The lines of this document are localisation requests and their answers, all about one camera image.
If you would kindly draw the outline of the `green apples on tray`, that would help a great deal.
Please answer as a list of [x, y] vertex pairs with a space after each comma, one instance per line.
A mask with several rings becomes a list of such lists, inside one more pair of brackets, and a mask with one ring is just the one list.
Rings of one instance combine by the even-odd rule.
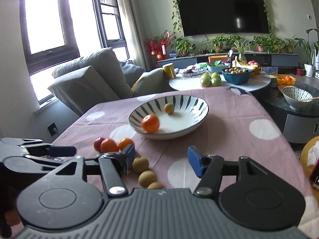
[[214, 72], [202, 74], [200, 84], [202, 87], [219, 87], [222, 85], [221, 77], [218, 73]]

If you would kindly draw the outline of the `wooden spoon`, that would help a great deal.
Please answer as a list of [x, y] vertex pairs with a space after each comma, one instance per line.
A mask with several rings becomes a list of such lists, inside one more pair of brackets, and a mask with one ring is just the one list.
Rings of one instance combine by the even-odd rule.
[[318, 100], [318, 99], [319, 99], [319, 97], [312, 97], [312, 98], [307, 98], [307, 99], [299, 100], [299, 102], [306, 102], [306, 103], [308, 103], [308, 102], [311, 102], [311, 101], [313, 101], [313, 100]]

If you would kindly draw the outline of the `brown longan fruit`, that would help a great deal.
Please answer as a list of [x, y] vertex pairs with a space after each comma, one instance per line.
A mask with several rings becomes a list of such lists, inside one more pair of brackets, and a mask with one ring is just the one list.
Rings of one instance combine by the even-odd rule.
[[167, 114], [173, 114], [175, 110], [175, 107], [171, 103], [167, 103], [164, 105], [164, 112]]

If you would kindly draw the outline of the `dark blue fruit bowl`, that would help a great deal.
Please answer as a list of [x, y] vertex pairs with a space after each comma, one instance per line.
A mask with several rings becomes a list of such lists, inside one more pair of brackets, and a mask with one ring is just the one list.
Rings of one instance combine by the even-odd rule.
[[234, 85], [246, 84], [249, 81], [252, 70], [245, 68], [230, 69], [226, 68], [222, 70], [224, 79]]

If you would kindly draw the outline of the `dark red tomato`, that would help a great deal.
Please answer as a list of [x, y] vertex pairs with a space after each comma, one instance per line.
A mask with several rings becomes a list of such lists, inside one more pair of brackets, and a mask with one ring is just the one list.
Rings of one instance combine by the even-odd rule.
[[99, 138], [95, 139], [95, 141], [94, 141], [94, 149], [96, 151], [101, 152], [100, 147], [101, 147], [101, 144], [104, 141], [104, 139], [105, 138], [103, 138], [103, 137], [99, 137]]

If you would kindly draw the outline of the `banana bunch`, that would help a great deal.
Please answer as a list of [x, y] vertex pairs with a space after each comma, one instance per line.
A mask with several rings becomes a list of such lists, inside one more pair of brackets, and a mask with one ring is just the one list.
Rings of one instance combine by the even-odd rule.
[[248, 63], [246, 63], [244, 61], [239, 60], [237, 56], [235, 57], [234, 62], [235, 62], [236, 67], [238, 67], [238, 68], [246, 68], [246, 69], [249, 69], [249, 70], [254, 70], [254, 69], [258, 68], [258, 65], [256, 65], [256, 64], [251, 64], [250, 65], [250, 64], [248, 64]]

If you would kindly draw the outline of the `blue striped white bowl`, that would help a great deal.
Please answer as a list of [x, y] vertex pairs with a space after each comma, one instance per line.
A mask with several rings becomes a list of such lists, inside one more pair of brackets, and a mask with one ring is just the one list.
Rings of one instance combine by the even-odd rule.
[[[164, 112], [164, 105], [171, 103], [173, 114]], [[185, 136], [197, 129], [209, 113], [208, 103], [197, 96], [174, 94], [152, 99], [135, 108], [129, 115], [129, 125], [139, 134], [151, 140], [170, 140]], [[141, 121], [149, 114], [159, 119], [159, 129], [155, 133], [146, 132]]]

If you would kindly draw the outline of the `wall power socket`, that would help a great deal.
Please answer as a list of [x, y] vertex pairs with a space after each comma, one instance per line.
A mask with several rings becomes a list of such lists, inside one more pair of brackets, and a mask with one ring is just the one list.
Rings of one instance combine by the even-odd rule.
[[58, 134], [58, 129], [55, 123], [52, 123], [50, 126], [48, 126], [48, 131], [51, 136]]

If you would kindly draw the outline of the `round white coffee table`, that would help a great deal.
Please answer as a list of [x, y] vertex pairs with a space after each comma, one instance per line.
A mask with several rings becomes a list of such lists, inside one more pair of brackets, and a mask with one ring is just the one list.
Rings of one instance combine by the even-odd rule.
[[[250, 77], [249, 81], [243, 85], [233, 85], [231, 83], [228, 83], [222, 75], [220, 75], [220, 77], [222, 80], [222, 86], [232, 86], [240, 88], [247, 92], [261, 90], [265, 87], [268, 87], [271, 83], [271, 77], [264, 72], [261, 72], [261, 74], [259, 75], [253, 75], [252, 77]], [[202, 89], [200, 80], [200, 76], [184, 78], [181, 74], [178, 74], [175, 79], [171, 79], [169, 81], [169, 86], [177, 91], [197, 90]]]

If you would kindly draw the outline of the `small striped bowl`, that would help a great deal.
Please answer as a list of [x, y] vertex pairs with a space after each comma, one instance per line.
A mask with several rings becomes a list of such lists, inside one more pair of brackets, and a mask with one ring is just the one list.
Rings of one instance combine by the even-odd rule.
[[313, 96], [300, 88], [295, 86], [286, 86], [282, 89], [282, 94], [286, 100], [286, 102], [290, 105], [293, 110], [301, 111], [310, 106], [311, 102], [299, 102], [299, 100], [312, 98]]

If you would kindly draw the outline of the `small orange tangerine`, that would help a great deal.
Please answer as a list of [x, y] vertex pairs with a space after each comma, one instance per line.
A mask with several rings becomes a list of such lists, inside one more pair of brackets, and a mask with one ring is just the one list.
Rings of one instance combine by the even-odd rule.
[[134, 142], [130, 138], [123, 138], [118, 142], [118, 149], [123, 151], [128, 145], [134, 145]]

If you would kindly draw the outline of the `potted green plant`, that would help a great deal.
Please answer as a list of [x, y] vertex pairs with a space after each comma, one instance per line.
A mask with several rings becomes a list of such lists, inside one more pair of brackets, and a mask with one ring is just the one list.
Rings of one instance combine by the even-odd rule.
[[173, 42], [171, 47], [175, 49], [176, 53], [179, 56], [185, 57], [196, 50], [196, 45], [191, 43], [188, 39], [179, 37], [176, 38]]

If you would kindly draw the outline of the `pink polka dot tablecloth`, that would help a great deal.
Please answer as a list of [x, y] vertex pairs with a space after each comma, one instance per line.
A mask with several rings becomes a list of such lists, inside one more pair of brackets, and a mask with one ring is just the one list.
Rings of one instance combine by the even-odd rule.
[[[128, 122], [138, 106], [155, 98], [186, 94], [204, 99], [209, 113], [193, 132], [151, 140]], [[318, 238], [318, 204], [289, 143], [254, 96], [216, 87], [101, 103], [81, 116], [53, 146], [74, 146], [76, 155], [98, 159], [99, 137], [130, 138], [135, 158], [145, 157], [165, 188], [142, 188], [141, 173], [121, 177], [126, 196], [108, 196], [101, 173], [87, 182], [100, 191], [97, 237], [18, 238]], [[216, 195], [194, 195], [200, 182], [188, 162], [195, 146], [224, 158]]]

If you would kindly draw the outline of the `black wall television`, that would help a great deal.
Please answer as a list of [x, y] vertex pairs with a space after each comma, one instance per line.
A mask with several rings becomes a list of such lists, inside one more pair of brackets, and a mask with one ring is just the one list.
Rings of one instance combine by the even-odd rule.
[[183, 35], [269, 33], [264, 0], [177, 0]]

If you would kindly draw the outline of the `light blue rectangular dish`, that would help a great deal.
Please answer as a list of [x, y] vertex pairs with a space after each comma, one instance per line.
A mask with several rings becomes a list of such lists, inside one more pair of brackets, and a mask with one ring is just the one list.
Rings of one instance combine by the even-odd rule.
[[207, 64], [207, 70], [210, 72], [210, 73], [218, 73], [220, 74], [222, 72], [223, 69], [226, 69], [229, 67], [229, 64], [228, 63], [225, 63], [224, 65], [218, 65], [218, 66], [215, 66], [214, 64]]

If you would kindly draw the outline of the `large orange tangerine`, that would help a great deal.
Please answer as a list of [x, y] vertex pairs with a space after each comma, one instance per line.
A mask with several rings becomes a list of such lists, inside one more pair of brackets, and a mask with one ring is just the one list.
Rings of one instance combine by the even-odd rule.
[[155, 133], [160, 127], [160, 121], [154, 114], [149, 114], [141, 121], [143, 129], [148, 133]]

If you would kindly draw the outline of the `brown kiwi fruit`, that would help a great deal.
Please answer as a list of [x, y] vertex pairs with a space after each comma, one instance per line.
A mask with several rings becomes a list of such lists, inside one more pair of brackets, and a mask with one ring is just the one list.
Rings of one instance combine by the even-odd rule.
[[153, 182], [157, 182], [157, 175], [152, 170], [146, 170], [140, 174], [138, 182], [142, 188], [147, 188]]
[[145, 157], [135, 158], [132, 163], [132, 169], [136, 173], [142, 173], [149, 169], [149, 161]]
[[147, 188], [148, 189], [163, 189], [163, 188], [165, 188], [165, 186], [161, 182], [156, 181], [156, 182], [149, 184], [149, 186]]

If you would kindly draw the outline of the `grey fabric sofa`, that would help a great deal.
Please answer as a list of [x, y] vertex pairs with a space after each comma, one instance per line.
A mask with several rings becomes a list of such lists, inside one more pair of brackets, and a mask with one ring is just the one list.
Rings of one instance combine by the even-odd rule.
[[161, 68], [121, 62], [112, 48], [59, 64], [49, 91], [78, 116], [99, 103], [172, 91]]

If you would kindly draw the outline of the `brown kiwi fruit bottom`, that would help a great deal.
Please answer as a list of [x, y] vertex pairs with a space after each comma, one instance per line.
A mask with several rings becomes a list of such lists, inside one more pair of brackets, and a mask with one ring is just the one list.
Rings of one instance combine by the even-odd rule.
[[163, 189], [163, 188], [165, 188], [165, 186], [161, 182], [156, 181], [156, 182], [149, 184], [149, 186], [147, 188], [148, 189]]

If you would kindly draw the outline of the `round black side table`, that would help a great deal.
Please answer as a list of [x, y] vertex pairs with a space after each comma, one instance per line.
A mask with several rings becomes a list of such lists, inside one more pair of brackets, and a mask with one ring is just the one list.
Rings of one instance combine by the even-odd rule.
[[318, 136], [318, 100], [313, 100], [306, 108], [296, 111], [284, 99], [274, 80], [268, 87], [252, 94], [269, 113], [288, 142], [306, 144]]

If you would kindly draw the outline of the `grey tv console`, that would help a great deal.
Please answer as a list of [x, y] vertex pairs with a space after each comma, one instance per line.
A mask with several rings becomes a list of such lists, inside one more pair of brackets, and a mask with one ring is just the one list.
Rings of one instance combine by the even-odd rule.
[[[197, 56], [188, 56], [188, 57], [178, 57], [178, 58], [169, 58], [157, 62], [157, 66], [160, 68], [165, 64], [173, 63], [174, 67], [184, 69], [189, 65], [194, 65], [196, 63], [207, 63], [209, 57], [214, 57], [214, 61], [222, 60], [228, 62], [228, 55], [225, 53], [217, 54], [204, 54]], [[245, 54], [246, 60], [256, 61], [262, 67], [278, 67], [278, 68], [298, 68], [299, 59], [297, 54], [293, 53], [264, 53], [264, 52], [247, 52]]]

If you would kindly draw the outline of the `tall plant white pot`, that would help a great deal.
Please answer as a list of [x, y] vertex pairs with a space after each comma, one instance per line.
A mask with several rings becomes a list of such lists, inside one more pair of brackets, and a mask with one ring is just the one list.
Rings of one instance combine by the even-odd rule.
[[304, 63], [304, 69], [305, 69], [305, 75], [307, 77], [313, 77], [315, 73], [315, 59], [318, 55], [318, 40], [315, 42], [310, 41], [310, 33], [312, 31], [315, 31], [318, 33], [318, 29], [307, 29], [307, 39], [304, 38], [294, 38], [296, 41], [295, 46], [299, 46], [300, 48], [303, 48], [305, 52], [305, 63]]

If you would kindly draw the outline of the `orange basket with tangerines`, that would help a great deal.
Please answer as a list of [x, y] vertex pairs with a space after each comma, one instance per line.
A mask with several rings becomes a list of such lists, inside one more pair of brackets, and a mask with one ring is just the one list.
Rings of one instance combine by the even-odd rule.
[[296, 83], [296, 79], [290, 75], [277, 74], [275, 78], [277, 80], [278, 86], [293, 86]]

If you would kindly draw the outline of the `red berry decoration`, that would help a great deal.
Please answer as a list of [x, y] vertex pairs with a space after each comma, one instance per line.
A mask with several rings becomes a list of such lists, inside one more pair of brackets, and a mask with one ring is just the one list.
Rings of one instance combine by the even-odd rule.
[[149, 55], [155, 57], [157, 61], [162, 61], [166, 56], [166, 48], [172, 44], [175, 38], [176, 35], [174, 32], [166, 30], [160, 36], [156, 36], [153, 39], [146, 39], [144, 41], [144, 47]]

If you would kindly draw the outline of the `yellow tin can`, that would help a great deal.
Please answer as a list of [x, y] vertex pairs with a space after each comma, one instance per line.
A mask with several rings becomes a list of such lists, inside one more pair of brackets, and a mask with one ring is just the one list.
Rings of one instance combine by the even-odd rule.
[[166, 75], [166, 77], [171, 80], [176, 78], [175, 70], [174, 70], [174, 64], [168, 63], [162, 66], [163, 71]]

